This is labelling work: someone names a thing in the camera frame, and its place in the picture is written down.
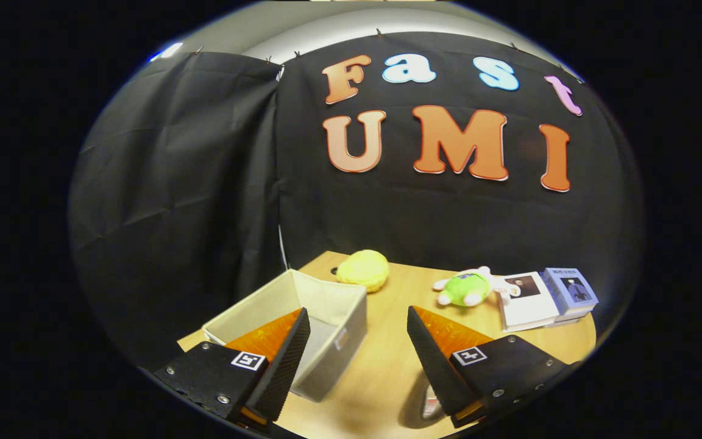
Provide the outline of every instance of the pink letter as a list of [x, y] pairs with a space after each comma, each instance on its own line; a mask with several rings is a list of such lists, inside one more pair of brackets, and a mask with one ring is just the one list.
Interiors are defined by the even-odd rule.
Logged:
[[581, 108], [570, 100], [570, 95], [573, 94], [571, 93], [570, 89], [557, 77], [544, 77], [544, 79], [554, 86], [554, 90], [557, 92], [557, 96], [559, 97], [559, 100], [562, 101], [565, 108], [576, 116], [581, 116]]

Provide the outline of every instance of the yellow plush toy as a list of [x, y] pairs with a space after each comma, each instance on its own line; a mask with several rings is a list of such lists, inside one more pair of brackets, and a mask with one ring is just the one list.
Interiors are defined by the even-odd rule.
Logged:
[[338, 282], [364, 285], [368, 293], [381, 289], [389, 277], [389, 262], [374, 250], [361, 250], [348, 256], [335, 273]]

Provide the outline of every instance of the green plush toy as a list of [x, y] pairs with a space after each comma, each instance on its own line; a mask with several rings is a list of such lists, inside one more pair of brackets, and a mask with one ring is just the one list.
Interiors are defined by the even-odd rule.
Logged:
[[438, 295], [441, 305], [476, 306], [484, 302], [492, 290], [506, 296], [521, 294], [518, 286], [493, 277], [486, 266], [460, 271], [450, 279], [435, 282], [433, 288], [441, 292]]

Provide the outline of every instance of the black fabric backdrop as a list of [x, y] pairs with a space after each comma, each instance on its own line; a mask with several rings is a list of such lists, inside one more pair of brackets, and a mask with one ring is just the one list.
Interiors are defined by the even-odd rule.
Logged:
[[200, 53], [147, 64], [80, 151], [69, 195], [80, 283], [139, 366], [284, 269], [272, 130], [281, 66]]
[[[428, 58], [437, 78], [391, 84], [385, 59], [402, 53]], [[324, 100], [321, 71], [367, 55], [356, 96]], [[488, 87], [473, 58], [500, 59], [515, 70], [519, 89]], [[569, 112], [544, 76], [573, 92], [582, 116]], [[391, 262], [461, 270], [488, 265], [493, 273], [577, 267], [600, 300], [593, 316], [603, 333], [633, 293], [643, 252], [643, 206], [638, 172], [621, 130], [595, 94], [576, 78], [533, 55], [495, 42], [454, 34], [407, 32], [340, 42], [285, 64], [278, 86], [276, 148], [280, 222], [285, 255], [303, 266], [326, 250], [372, 248]], [[467, 169], [419, 173], [419, 105], [441, 105], [464, 130], [477, 109], [501, 112], [506, 181], [480, 180]], [[329, 161], [321, 123], [351, 117], [349, 154], [361, 155], [360, 112], [382, 110], [378, 166], [345, 173]], [[549, 123], [570, 136], [566, 193], [541, 186]]]

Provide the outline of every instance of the wooden table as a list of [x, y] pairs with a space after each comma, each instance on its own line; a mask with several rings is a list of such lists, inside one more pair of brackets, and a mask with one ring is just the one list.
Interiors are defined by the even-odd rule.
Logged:
[[[347, 257], [325, 252], [300, 271], [335, 281], [330, 270]], [[457, 271], [466, 268], [457, 267]], [[448, 417], [421, 429], [407, 428], [398, 422], [408, 394], [423, 373], [406, 331], [409, 306], [429, 309], [494, 339], [507, 335], [502, 332], [497, 294], [490, 293], [474, 308], [437, 305], [438, 293], [432, 291], [432, 284], [455, 273], [390, 264], [387, 284], [367, 296], [367, 337], [338, 383], [320, 403], [289, 393], [276, 423], [308, 439], [432, 439], [462, 430], [455, 429]], [[585, 359], [596, 341], [591, 314], [575, 324], [520, 331], [516, 335], [568, 364]], [[205, 338], [198, 330], [178, 343], [186, 351], [201, 341]]]

